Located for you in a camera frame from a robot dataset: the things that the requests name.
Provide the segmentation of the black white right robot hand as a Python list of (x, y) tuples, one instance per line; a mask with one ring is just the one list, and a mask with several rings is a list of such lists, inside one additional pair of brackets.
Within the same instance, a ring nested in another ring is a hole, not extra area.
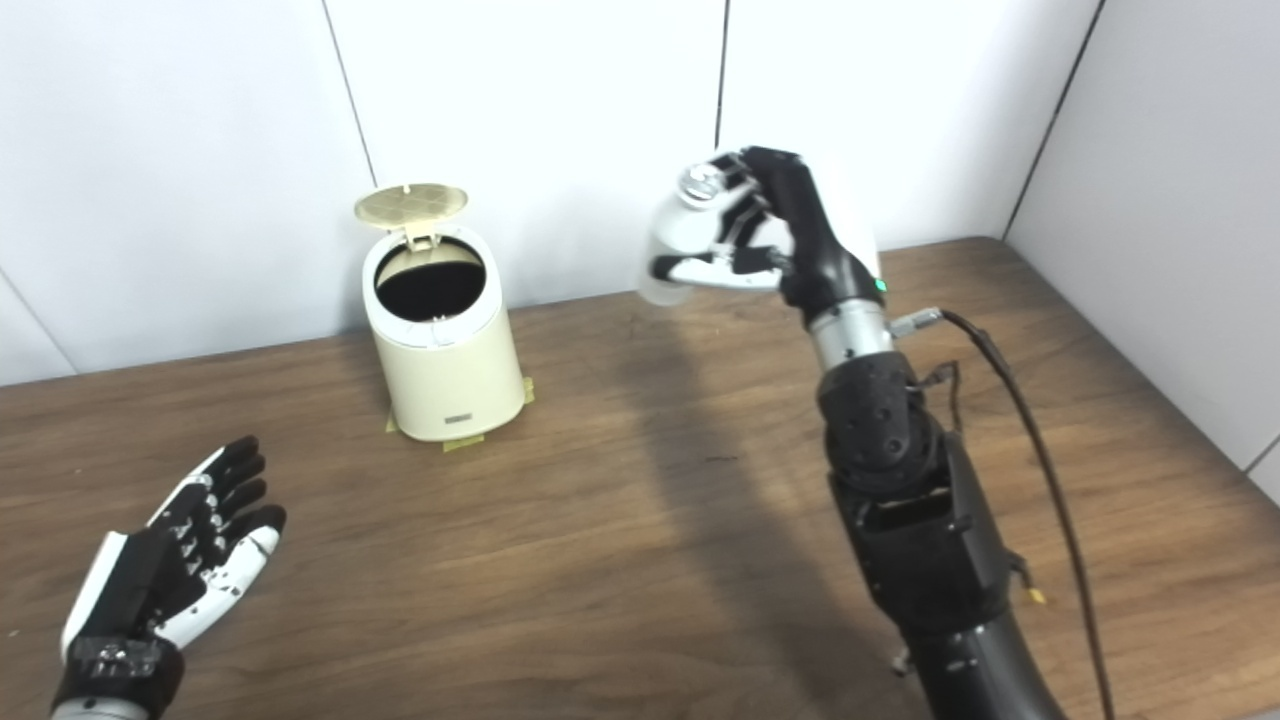
[(655, 305), (690, 288), (781, 292), (806, 323), (841, 302), (884, 305), (870, 258), (844, 241), (835, 211), (805, 158), (762, 146), (718, 152), (684, 168), (655, 210), (639, 288)]

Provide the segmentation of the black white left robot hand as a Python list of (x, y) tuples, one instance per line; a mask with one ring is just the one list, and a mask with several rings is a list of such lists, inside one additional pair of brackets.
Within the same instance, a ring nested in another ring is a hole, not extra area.
[(188, 471), (137, 530), (111, 530), (61, 630), (54, 719), (160, 719), (186, 651), (275, 553), (285, 510), (266, 503), (265, 457), (244, 436)]

